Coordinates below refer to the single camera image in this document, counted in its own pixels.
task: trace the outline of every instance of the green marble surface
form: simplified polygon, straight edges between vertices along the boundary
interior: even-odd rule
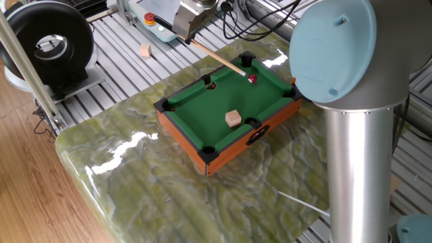
[[[289,44],[272,34],[218,51],[251,51],[287,82]],[[207,178],[159,125],[153,103],[218,68],[206,57],[59,135],[57,153],[118,242],[293,242],[327,210],[324,115],[299,112]]]

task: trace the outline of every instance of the wooden block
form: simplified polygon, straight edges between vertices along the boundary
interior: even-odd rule
[[[150,44],[145,44],[145,43],[141,44],[141,47],[140,47],[140,54],[141,54],[141,56],[143,56],[143,57],[150,57],[150,55],[151,55],[151,47],[150,47]]]
[[[225,121],[230,128],[240,125],[242,123],[242,117],[237,110],[230,111],[225,114]]]

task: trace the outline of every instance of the orange wooden side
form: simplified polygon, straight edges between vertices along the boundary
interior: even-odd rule
[[[189,141],[186,140],[182,133],[177,130],[177,128],[168,120],[165,115],[159,111],[156,112],[159,122],[162,124],[162,126],[171,134],[171,136],[173,136],[173,138],[180,144],[186,153],[188,153],[189,157],[198,165],[202,172],[205,173],[205,163],[201,157],[198,156],[195,148],[189,143]]]
[[[269,125],[270,128],[267,131],[269,133],[280,125],[282,122],[284,122],[287,118],[295,114],[295,112],[298,111],[300,108],[300,105],[302,103],[302,100],[298,100],[291,105],[288,105],[285,107],[285,109],[281,110],[279,113],[275,114],[273,117],[268,119],[261,128],[263,128],[266,125]],[[207,168],[207,176],[211,175],[215,171],[217,171],[220,167],[225,165],[228,161],[232,160],[235,156],[240,154],[242,151],[248,148],[248,145],[246,145],[246,142],[248,139],[255,133],[256,130],[251,131],[249,134],[244,136],[243,138],[239,139],[235,144],[231,145],[229,148],[225,149],[214,161],[212,161],[208,168]]]
[[[291,115],[295,114],[295,112],[297,112],[300,108],[301,103],[302,100],[300,99],[292,103],[291,105],[288,105],[287,107],[285,107],[285,109],[281,110],[279,113],[275,114],[265,123],[263,123],[261,128],[269,125],[270,128],[267,133],[272,131],[272,129],[277,127],[280,123],[284,122]],[[159,122],[162,124],[162,126],[171,134],[171,136],[173,136],[173,138],[180,144],[180,146],[186,151],[186,153],[188,153],[190,158],[198,165],[202,172],[205,173],[205,162],[198,156],[198,153],[194,149],[194,147],[188,142],[188,140],[182,135],[182,133],[168,120],[168,118],[166,118],[165,115],[157,111],[157,117],[159,118]],[[249,134],[239,139],[229,148],[225,149],[218,156],[218,158],[209,163],[207,167],[207,176],[210,176],[227,162],[232,160],[235,156],[247,149],[248,145],[246,145],[246,142],[255,132],[257,131],[253,130]]]

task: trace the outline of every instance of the wooden floor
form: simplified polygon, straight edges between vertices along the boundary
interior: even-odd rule
[[[0,64],[0,243],[111,242],[84,204],[49,135],[36,135],[32,95]],[[44,123],[38,130],[48,126]]]

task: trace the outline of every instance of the silver cylinder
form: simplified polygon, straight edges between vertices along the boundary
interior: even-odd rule
[[[333,243],[387,242],[393,109],[325,111]]]

